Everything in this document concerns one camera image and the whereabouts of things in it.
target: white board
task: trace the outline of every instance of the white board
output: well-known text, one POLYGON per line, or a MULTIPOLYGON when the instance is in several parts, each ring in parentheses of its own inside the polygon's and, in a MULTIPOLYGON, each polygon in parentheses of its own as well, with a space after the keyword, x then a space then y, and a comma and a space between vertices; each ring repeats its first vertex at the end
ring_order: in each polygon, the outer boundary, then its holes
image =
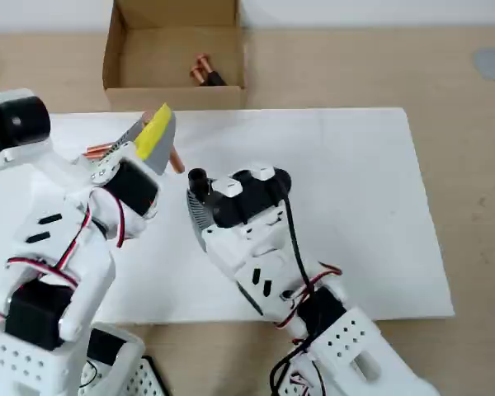
MULTIPOLYGON (((53 115, 52 139, 72 158, 113 141, 139 115, 53 115)), ((454 314, 403 110, 185 111, 177 121, 175 144, 187 169, 203 167, 217 177, 260 160, 290 173, 301 248, 340 266, 349 295, 372 318, 454 314)), ((32 173, 0 173, 0 273, 29 210, 32 173)), ((164 187, 144 235, 114 249, 117 278, 97 319, 260 319, 201 251, 186 210, 186 175, 170 175, 164 187)))

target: tabletop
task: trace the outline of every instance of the tabletop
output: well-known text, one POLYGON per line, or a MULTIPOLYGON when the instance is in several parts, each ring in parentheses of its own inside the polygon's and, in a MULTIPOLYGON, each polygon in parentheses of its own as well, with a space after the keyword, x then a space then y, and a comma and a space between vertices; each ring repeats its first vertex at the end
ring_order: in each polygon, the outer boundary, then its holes
MULTIPOLYGON (((0 35, 0 90, 52 112, 108 111, 106 37, 0 35)), ((495 82, 473 52, 495 27, 246 31, 247 106, 401 106, 408 113, 457 316, 379 323, 443 396, 495 396, 495 82)), ((130 327, 177 396, 267 395, 290 348, 266 323, 130 327)))

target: cardboard box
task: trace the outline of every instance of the cardboard box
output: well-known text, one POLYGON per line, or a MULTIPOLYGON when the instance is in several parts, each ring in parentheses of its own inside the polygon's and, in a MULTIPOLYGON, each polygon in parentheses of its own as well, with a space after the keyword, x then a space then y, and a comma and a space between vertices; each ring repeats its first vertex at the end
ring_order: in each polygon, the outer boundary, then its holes
POLYGON ((103 85, 115 111, 238 109, 244 104, 238 0, 115 0, 103 85), (227 87, 197 87, 207 53, 227 87))

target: robotic arm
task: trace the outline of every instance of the robotic arm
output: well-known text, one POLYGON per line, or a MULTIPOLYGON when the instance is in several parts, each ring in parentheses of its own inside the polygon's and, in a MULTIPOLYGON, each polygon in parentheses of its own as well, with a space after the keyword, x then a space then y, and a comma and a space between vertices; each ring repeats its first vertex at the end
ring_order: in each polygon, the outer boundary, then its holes
POLYGON ((92 394, 120 394, 144 345, 91 323, 116 277, 109 240, 137 238, 156 214, 175 119, 164 106, 100 161, 57 155, 50 117, 27 90, 0 93, 0 171, 30 163, 64 190, 39 199, 17 230, 0 285, 0 395, 76 395, 86 360, 92 394))
POLYGON ((437 396, 350 305, 341 270, 299 251, 290 188, 286 171, 256 165, 218 179, 193 169, 187 190, 210 260, 298 345, 271 372, 272 394, 437 396))

